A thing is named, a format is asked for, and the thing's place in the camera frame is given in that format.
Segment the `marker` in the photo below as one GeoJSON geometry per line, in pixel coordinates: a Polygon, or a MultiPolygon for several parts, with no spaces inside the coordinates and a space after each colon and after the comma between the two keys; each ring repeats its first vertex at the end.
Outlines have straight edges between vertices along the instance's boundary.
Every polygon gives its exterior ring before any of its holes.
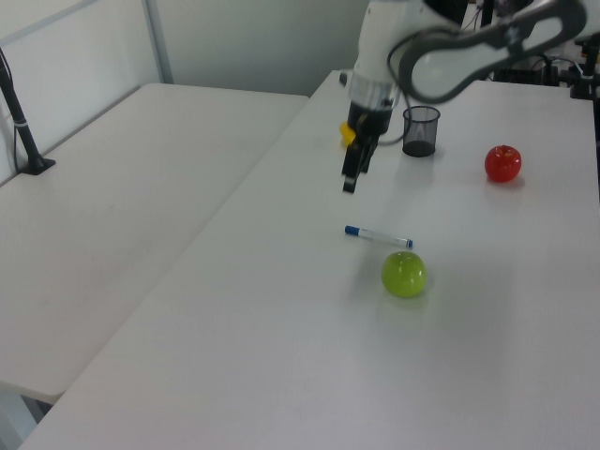
{"type": "Polygon", "coordinates": [[[412,239],[394,237],[388,234],[383,234],[382,232],[372,232],[371,230],[365,230],[363,228],[347,226],[346,234],[362,237],[363,239],[368,239],[369,241],[383,242],[384,244],[390,244],[396,247],[413,248],[412,239]]]}

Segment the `white tabletop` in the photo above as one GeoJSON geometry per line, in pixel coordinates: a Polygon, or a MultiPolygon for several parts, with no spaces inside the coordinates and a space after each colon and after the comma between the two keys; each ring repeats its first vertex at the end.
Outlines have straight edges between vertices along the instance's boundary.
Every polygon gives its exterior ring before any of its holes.
{"type": "Polygon", "coordinates": [[[342,193],[332,74],[22,450],[596,448],[600,217],[592,104],[478,82],[439,148],[380,148],[342,193]],[[521,150],[490,184],[496,144],[521,150]],[[407,235],[429,283],[399,300],[407,235]]]}
{"type": "Polygon", "coordinates": [[[54,401],[308,101],[151,84],[0,188],[0,386],[54,401]]]}

